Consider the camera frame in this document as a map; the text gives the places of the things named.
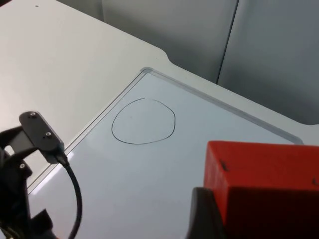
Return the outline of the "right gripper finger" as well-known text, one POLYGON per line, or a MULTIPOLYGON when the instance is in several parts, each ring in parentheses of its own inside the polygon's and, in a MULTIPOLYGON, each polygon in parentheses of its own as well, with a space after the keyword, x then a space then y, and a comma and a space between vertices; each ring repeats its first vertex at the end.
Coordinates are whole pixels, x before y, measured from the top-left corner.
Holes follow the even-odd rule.
POLYGON ((195 187, 192 190, 187 239, 227 238, 222 217, 211 190, 195 187))

